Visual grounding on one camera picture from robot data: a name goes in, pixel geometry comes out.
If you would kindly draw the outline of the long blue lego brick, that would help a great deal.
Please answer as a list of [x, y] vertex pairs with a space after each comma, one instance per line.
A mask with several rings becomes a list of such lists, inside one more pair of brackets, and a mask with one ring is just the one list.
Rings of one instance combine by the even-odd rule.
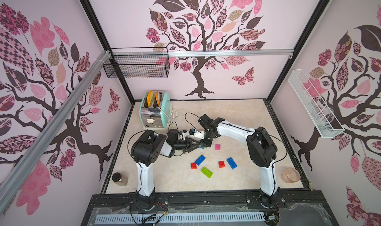
[[206, 159], [206, 157], [205, 157], [204, 155], [200, 155], [200, 156], [196, 159], [196, 161], [195, 161], [196, 165], [197, 165], [197, 166], [200, 166], [200, 165], [205, 161], [205, 159]]

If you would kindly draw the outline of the lime green lego brick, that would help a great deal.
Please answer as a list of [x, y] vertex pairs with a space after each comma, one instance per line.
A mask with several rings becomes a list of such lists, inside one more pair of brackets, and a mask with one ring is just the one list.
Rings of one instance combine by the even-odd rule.
[[201, 169], [201, 173], [204, 174], [208, 178], [211, 178], [213, 176], [213, 172], [206, 167], [203, 167]]

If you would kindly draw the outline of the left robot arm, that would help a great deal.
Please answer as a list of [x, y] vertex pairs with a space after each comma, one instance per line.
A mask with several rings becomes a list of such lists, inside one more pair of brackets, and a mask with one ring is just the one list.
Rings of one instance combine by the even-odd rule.
[[204, 139], [204, 135], [204, 131], [195, 129], [189, 131], [170, 129], [166, 135], [145, 130], [130, 151], [130, 155], [138, 168], [137, 200], [145, 205], [154, 204], [153, 164], [160, 155], [171, 158], [176, 151], [190, 152], [200, 146], [200, 141]]

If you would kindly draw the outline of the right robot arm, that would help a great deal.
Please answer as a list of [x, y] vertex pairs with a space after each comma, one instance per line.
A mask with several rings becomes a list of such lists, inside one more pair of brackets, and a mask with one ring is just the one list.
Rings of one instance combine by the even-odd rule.
[[222, 118], [213, 120], [208, 115], [201, 116], [198, 123], [204, 128], [206, 138], [226, 136], [247, 145], [250, 159], [259, 168], [261, 204], [265, 208], [272, 208], [279, 198], [275, 174], [278, 148], [267, 130], [263, 127], [253, 129], [237, 126]]

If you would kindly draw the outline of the right red lego brick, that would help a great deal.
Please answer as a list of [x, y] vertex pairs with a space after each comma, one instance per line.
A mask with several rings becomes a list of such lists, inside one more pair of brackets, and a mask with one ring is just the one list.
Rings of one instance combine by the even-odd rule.
[[225, 167], [224, 161], [219, 161], [218, 165], [219, 165], [220, 168], [224, 168]]

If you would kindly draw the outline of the right blue lego brick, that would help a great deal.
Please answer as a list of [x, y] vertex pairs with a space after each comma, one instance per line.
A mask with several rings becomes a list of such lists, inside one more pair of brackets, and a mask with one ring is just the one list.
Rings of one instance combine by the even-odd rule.
[[231, 169], [235, 169], [237, 168], [237, 164], [235, 163], [235, 161], [233, 160], [233, 158], [228, 158], [227, 159], [227, 163], [228, 165], [231, 167]]

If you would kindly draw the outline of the mint green toaster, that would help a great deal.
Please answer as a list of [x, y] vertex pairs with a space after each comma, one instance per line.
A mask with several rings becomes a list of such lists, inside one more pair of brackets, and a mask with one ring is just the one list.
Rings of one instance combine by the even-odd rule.
[[166, 91], [148, 91], [140, 105], [140, 120], [144, 130], [167, 131], [172, 120], [172, 104]]

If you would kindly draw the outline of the brown glass jar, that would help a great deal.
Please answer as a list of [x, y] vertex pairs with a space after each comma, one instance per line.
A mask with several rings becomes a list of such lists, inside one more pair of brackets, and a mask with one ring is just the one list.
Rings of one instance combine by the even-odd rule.
[[117, 184], [118, 186], [127, 186], [128, 184], [128, 178], [120, 172], [114, 173], [111, 179], [113, 183]]

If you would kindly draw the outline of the pink plastic bowl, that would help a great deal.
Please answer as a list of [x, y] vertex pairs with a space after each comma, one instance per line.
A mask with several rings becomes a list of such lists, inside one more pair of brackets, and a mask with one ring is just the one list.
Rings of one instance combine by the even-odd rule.
[[283, 171], [281, 178], [285, 183], [296, 183], [296, 182], [300, 181], [301, 176], [296, 169], [286, 168]]

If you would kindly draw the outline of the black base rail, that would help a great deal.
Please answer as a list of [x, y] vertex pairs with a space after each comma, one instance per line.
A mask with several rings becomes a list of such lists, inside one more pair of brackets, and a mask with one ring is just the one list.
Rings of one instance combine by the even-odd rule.
[[258, 190], [163, 192], [152, 206], [138, 202], [134, 193], [96, 194], [90, 199], [81, 224], [94, 225], [97, 215], [263, 212], [264, 222], [155, 223], [136, 226], [336, 226], [324, 195], [318, 190], [281, 189], [272, 208], [262, 206]]

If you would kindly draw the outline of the aluminium frame bar back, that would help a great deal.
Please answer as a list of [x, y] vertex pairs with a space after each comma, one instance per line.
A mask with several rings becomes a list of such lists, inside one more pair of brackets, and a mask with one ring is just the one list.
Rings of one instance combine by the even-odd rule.
[[228, 57], [228, 56], [292, 56], [293, 49], [231, 50], [231, 51], [175, 51], [175, 52], [113, 52], [116, 56], [165, 55], [168, 57]]

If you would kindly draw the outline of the aluminium frame bar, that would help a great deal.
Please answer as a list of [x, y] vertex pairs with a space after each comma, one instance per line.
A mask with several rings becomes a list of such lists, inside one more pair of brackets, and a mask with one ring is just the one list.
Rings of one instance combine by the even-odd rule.
[[175, 51], [175, 52], [113, 52], [116, 56], [165, 55], [168, 57], [228, 57], [228, 56], [292, 56], [293, 49], [231, 50], [231, 51]]
[[85, 94], [94, 78], [101, 71], [105, 61], [111, 57], [110, 51], [103, 51], [95, 60], [83, 80], [75, 87], [68, 99], [59, 108], [53, 119], [43, 129], [33, 145], [25, 152], [19, 163], [12, 169], [1, 185], [1, 213], [4, 212], [21, 185], [37, 165], [53, 138], [58, 134], [64, 122], [74, 110], [81, 97]]

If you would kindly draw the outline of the aluminium frame bar left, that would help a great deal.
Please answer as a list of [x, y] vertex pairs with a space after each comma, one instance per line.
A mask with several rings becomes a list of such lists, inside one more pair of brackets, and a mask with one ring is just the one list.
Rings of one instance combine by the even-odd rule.
[[4, 212], [21, 185], [37, 165], [53, 138], [58, 134], [64, 122], [74, 110], [81, 97], [85, 94], [94, 78], [101, 71], [105, 61], [111, 57], [110, 51], [103, 51], [95, 60], [83, 80], [75, 87], [68, 99], [59, 108], [53, 119], [43, 129], [33, 145], [25, 152], [19, 163], [12, 169], [1, 185], [1, 213]]

